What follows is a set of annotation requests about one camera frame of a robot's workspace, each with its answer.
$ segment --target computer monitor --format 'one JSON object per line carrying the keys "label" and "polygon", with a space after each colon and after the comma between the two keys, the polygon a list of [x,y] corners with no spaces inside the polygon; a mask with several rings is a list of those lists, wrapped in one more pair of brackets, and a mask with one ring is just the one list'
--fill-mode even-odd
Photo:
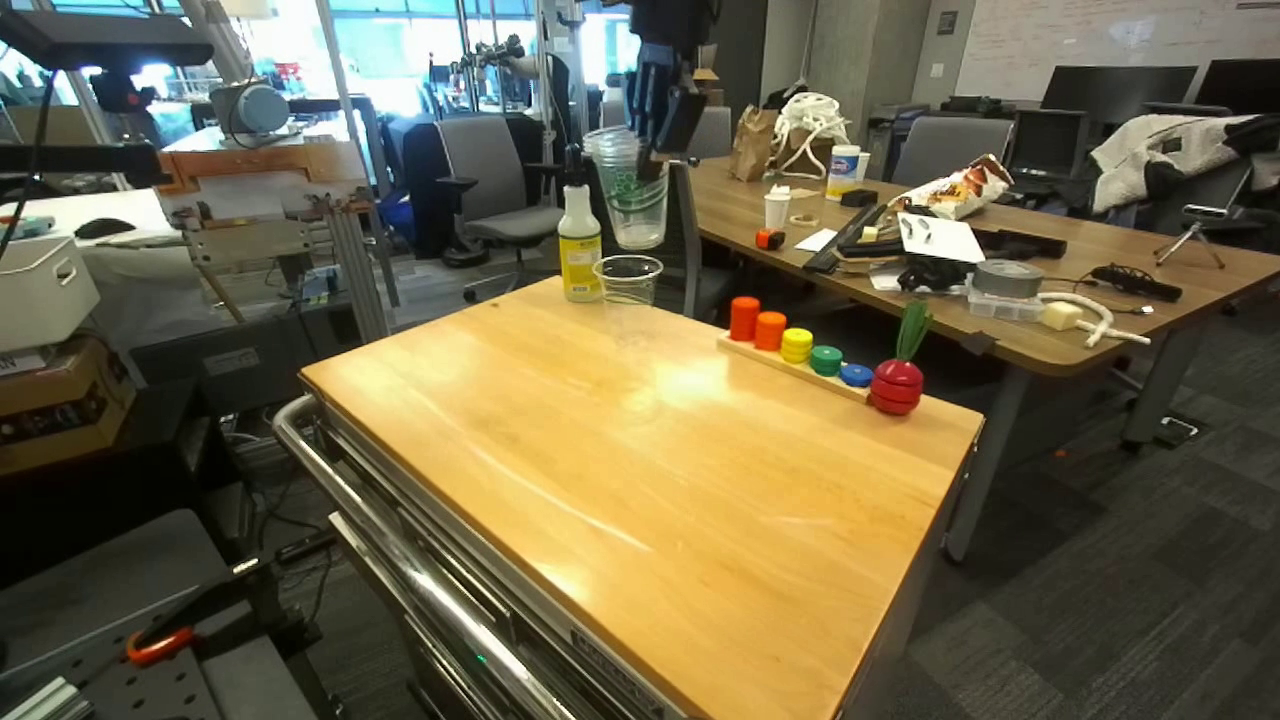
{"label": "computer monitor", "polygon": [[1059,183],[1076,174],[1089,144],[1089,116],[1076,107],[1020,107],[1004,162],[1018,183]]}
{"label": "computer monitor", "polygon": [[1059,63],[1046,89],[1046,107],[1082,107],[1092,123],[1117,128],[1144,111],[1153,98],[1187,98],[1192,63]]}
{"label": "computer monitor", "polygon": [[1227,103],[1233,111],[1280,111],[1280,58],[1213,58],[1195,103]]}

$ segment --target wooden table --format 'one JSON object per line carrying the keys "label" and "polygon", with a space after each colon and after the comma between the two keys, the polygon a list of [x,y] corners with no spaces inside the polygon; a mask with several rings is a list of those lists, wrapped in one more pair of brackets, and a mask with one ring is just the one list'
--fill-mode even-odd
{"label": "wooden table", "polygon": [[691,716],[838,716],[979,430],[562,279],[304,382]]}
{"label": "wooden table", "polygon": [[[900,188],[893,183],[867,183],[881,196],[893,196]],[[730,160],[710,160],[691,170],[691,201],[703,241],[723,242],[758,265],[782,268],[788,276],[805,276],[808,252],[795,248],[817,229],[840,229],[854,213],[828,201],[795,201],[793,216],[813,216],[813,222],[793,222],[788,242],[782,252],[760,252],[752,242],[760,216],[765,216],[765,191],[770,183],[740,183],[730,174]],[[1076,220],[1076,216],[1048,216],[1029,208],[993,204],[971,216],[971,229],[1013,229],[1033,235],[1066,241],[1070,252],[1059,260],[1036,260],[1046,268],[1046,286],[1070,290],[1076,279],[1083,279],[1100,265],[1133,265],[1148,268],[1166,285],[1182,285],[1185,295],[1177,303],[1156,303],[1153,314],[1117,314],[1117,327],[1133,327],[1144,337],[1160,337],[1156,369],[1148,374],[1148,393],[1139,395],[1136,413],[1129,417],[1125,441],[1148,443],[1156,436],[1156,425],[1185,374],[1185,364],[1195,347],[1199,333],[1195,320],[1221,312],[1227,301],[1268,285],[1280,276],[1280,257],[1262,257],[1245,248],[1215,248],[1226,257],[1226,273],[1213,265],[1213,257],[1195,242],[1182,248],[1166,268],[1156,268],[1153,252],[1168,248],[1174,235]],[[834,286],[858,303],[900,312],[904,290],[877,290],[867,279],[867,260],[844,260],[834,276],[805,276],[821,286]],[[1136,306],[1139,301],[1110,290],[1110,286],[1076,286],[1110,306]],[[931,295],[931,327],[948,339],[959,339],[969,347],[985,347],[987,354],[1004,358],[1004,382],[996,393],[996,405],[987,408],[987,428],[979,441],[979,452],[969,467],[963,505],[955,522],[948,528],[948,554],[963,554],[976,517],[985,508],[985,496],[993,487],[996,465],[1004,456],[1010,430],[1018,425],[1029,374],[1083,374],[1092,369],[1114,364],[1129,345],[1100,339],[1097,347],[1083,345],[1082,333],[1048,333],[1040,322],[1013,322],[985,312],[969,312],[955,295]]]}

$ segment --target wire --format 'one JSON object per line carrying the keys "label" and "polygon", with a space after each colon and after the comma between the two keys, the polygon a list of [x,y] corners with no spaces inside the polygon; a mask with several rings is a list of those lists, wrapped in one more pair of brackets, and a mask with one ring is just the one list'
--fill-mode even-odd
{"label": "wire", "polygon": [[42,97],[42,116],[36,116],[36,139],[31,139],[31,156],[30,156],[30,174],[19,183],[19,196],[18,196],[18,208],[8,216],[8,229],[0,235],[0,257],[8,252],[12,235],[18,235],[18,222],[23,220],[23,208],[30,208],[30,191],[42,174],[42,146],[43,146],[43,132],[48,132],[48,103],[52,103],[52,78],[55,73],[43,76],[43,97]]}

